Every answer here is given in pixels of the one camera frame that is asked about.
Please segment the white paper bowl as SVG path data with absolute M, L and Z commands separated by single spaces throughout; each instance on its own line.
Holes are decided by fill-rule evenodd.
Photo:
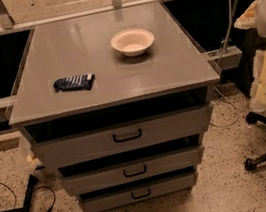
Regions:
M 138 57 L 154 44 L 154 35 L 144 29 L 118 32 L 111 39 L 112 48 L 128 57 Z

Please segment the blue striped snack packet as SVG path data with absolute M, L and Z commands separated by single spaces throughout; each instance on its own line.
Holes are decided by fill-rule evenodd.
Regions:
M 91 90 L 95 76 L 91 73 L 79 74 L 78 76 L 57 79 L 54 90 L 57 92 Z

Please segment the grey middle drawer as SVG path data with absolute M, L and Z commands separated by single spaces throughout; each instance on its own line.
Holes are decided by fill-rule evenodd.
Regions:
M 105 169 L 63 178 L 62 187 L 70 195 L 95 192 L 113 186 L 154 177 L 184 168 L 196 168 L 201 163 L 204 146 L 188 147 L 170 153 L 158 154 Z

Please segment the grey bottom drawer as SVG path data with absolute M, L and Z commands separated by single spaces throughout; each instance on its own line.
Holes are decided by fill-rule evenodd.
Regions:
M 154 182 L 127 188 L 119 192 L 108 193 L 99 198 L 89 198 L 80 202 L 80 207 L 84 212 L 102 212 L 120 206 L 126 206 L 138 201 L 144 201 L 157 196 L 174 193 L 193 187 L 197 180 L 197 173 L 190 171 L 184 174 L 172 175 Z

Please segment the grey top drawer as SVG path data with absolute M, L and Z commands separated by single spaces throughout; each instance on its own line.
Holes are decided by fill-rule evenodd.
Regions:
M 95 131 L 36 143 L 33 153 L 48 169 L 79 164 L 205 132 L 213 105 L 185 108 L 155 117 L 113 124 Z

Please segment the grey drawer cabinet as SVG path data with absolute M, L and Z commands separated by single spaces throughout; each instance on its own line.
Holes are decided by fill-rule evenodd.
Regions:
M 111 39 L 130 29 L 150 31 L 154 44 L 138 57 L 112 48 Z M 113 124 L 208 105 L 219 74 L 159 2 L 56 21 L 34 29 L 10 124 L 33 146 Z M 57 92 L 57 79 L 95 76 L 91 90 Z M 60 182 L 126 162 L 202 145 L 203 133 L 68 165 L 54 171 Z M 197 172 L 184 168 L 81 195 L 89 198 Z

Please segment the grey drawer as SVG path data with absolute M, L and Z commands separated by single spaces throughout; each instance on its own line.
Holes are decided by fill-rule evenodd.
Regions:
M 126 206 L 138 201 L 144 201 L 157 196 L 174 193 L 193 187 L 197 180 L 197 173 L 190 171 L 184 174 L 172 175 L 154 182 L 127 188 L 119 192 L 108 193 L 99 198 L 89 198 L 80 202 L 80 207 L 84 212 L 102 212 L 120 206 Z
M 113 124 L 95 131 L 36 143 L 33 153 L 48 169 L 79 164 L 205 132 L 213 105 L 185 108 L 155 117 Z
M 201 163 L 204 146 L 188 147 L 170 153 L 158 154 L 105 169 L 63 178 L 62 187 L 70 195 L 95 192 L 113 186 L 154 177 L 184 168 L 196 168 Z

